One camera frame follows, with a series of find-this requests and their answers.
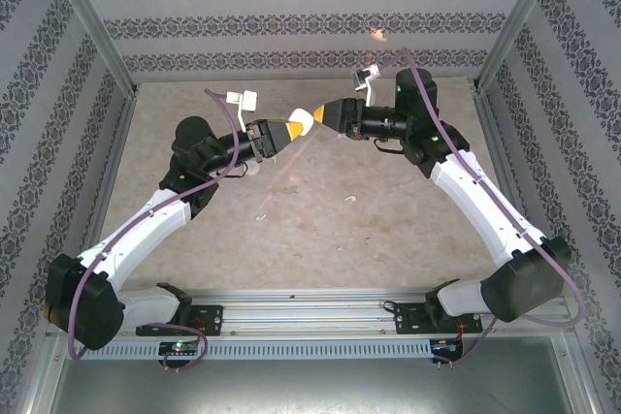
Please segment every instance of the robotic arm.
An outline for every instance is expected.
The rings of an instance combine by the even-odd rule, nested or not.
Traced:
[[[356,72],[356,90],[369,89],[378,74],[377,67]],[[431,75],[419,70],[425,90],[436,114],[437,87]],[[433,180],[464,212],[483,238],[497,270],[489,277],[474,281],[453,280],[427,293],[426,311],[432,323],[466,313],[492,313],[511,322],[535,307],[558,297],[563,278],[538,254],[523,236],[538,239],[539,245],[564,269],[571,252],[562,238],[547,239],[526,220],[489,180],[470,152],[470,146],[452,126],[441,122],[457,147],[461,158],[470,166],[465,170],[442,138],[422,100],[410,69],[396,77],[394,108],[374,108],[362,99],[340,99],[319,107],[314,112],[317,122],[345,134],[355,141],[374,138],[378,150],[405,155],[425,177]],[[399,140],[402,150],[385,149],[377,143]],[[502,205],[518,221],[518,231],[488,196],[493,191]]]
[[[238,164],[255,159],[261,162],[287,147],[303,131],[294,121],[256,120],[238,132]],[[67,331],[71,302],[79,281],[106,244],[146,211],[150,216],[138,223],[107,253],[94,269],[82,291],[76,320],[76,338],[88,349],[105,346],[123,330],[152,323],[185,325],[191,299],[168,285],[144,291],[119,291],[145,257],[167,236],[186,225],[210,202],[217,184],[174,201],[155,211],[154,207],[178,194],[212,179],[211,174],[226,167],[234,153],[233,135],[217,138],[208,122],[191,116],[176,130],[170,170],[148,202],[118,230],[77,258],[58,256],[49,267],[45,316]]]

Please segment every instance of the floor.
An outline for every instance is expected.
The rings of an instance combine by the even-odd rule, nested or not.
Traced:
[[[465,79],[437,79],[441,118],[470,142],[493,177]],[[394,81],[374,81],[393,106]],[[146,83],[140,90],[104,235],[141,207],[166,174],[177,124],[202,115],[217,136],[226,122],[203,89],[258,92],[254,118],[286,118],[354,96],[350,80]],[[355,196],[355,201],[346,198]],[[168,281],[182,289],[432,287],[493,270],[460,210],[404,157],[315,125],[255,176],[227,179],[210,205],[132,273],[126,289]]]

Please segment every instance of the patterned wallpaper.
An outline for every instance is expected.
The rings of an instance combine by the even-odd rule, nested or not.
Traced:
[[[474,77],[515,0],[92,2],[141,82],[343,78],[401,48],[438,76]]]
[[[0,0],[0,413],[43,336],[47,267],[86,241],[125,105],[68,0]]]
[[[539,0],[487,89],[524,210],[571,245],[605,412],[621,411],[620,17],[619,0]]]

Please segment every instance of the metal base plate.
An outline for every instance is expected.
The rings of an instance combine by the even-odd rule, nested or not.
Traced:
[[[187,327],[198,329],[205,336],[220,336],[222,330],[221,305],[192,305]],[[190,332],[179,330],[160,329],[149,325],[142,325],[136,329],[137,336],[195,336]]]
[[[397,303],[394,309],[397,334],[459,334],[460,323],[464,334],[480,334],[483,331],[480,317],[464,314],[443,320],[434,326],[425,311],[424,303]]]

